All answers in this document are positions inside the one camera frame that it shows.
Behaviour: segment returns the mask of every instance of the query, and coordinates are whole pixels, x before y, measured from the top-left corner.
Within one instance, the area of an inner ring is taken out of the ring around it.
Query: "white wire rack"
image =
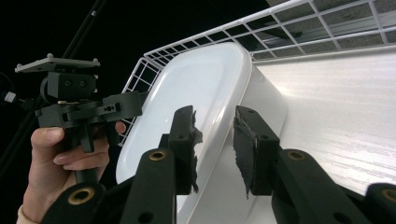
[[[254,63],[396,44],[395,0],[291,0],[147,52],[122,92],[150,91],[178,54],[223,42],[243,46]],[[134,119],[125,120],[131,130]]]

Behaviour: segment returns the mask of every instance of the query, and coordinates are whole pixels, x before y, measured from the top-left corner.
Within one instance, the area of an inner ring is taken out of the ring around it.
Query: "human hand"
[[[118,133],[125,132],[125,125],[118,121]],[[94,130],[94,152],[84,153],[81,146],[64,151],[62,128],[40,128],[34,131],[32,163],[29,184],[23,196],[22,212],[33,222],[40,222],[50,206],[68,188],[76,184],[74,171],[97,167],[98,179],[109,162],[106,135]]]

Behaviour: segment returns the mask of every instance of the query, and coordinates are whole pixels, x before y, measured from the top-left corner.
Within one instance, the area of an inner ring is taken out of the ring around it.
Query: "black background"
[[[18,63],[27,64],[52,53],[62,58],[79,26],[95,1],[1,1],[0,2],[0,72],[7,75],[21,99],[35,99],[46,73],[16,74]],[[145,52],[185,37],[234,21],[267,8],[264,0],[202,1],[107,1],[74,59],[101,63],[97,89],[99,96],[117,94]],[[0,79],[0,91],[9,84]],[[15,223],[17,209],[27,184],[30,165],[30,134],[21,123],[27,111],[18,105],[0,107],[0,156],[19,129],[27,132],[18,154],[9,162],[0,180],[0,223]],[[111,148],[111,161],[102,183],[115,184],[119,148]]]

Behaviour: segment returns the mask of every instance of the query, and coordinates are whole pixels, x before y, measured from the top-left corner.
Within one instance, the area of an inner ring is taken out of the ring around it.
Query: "camera mount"
[[[41,83],[40,94],[50,104],[38,109],[35,115],[40,127],[62,127],[70,139],[69,147],[82,145],[84,152],[94,152],[93,125],[106,127],[107,142],[120,142],[114,129],[120,119],[131,119],[142,114],[137,91],[111,95],[102,100],[90,100],[96,92],[96,76],[77,73],[78,69],[100,66],[98,60],[80,61],[54,58],[49,54],[26,65],[18,65],[15,72],[48,72]],[[76,172],[78,183],[98,182],[95,169]]]

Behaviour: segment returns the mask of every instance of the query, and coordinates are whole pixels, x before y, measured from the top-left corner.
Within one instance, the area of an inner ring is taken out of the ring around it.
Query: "brass insert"
[[[86,187],[75,190],[68,198],[68,202],[73,205],[79,205],[89,201],[95,194],[95,189]]]

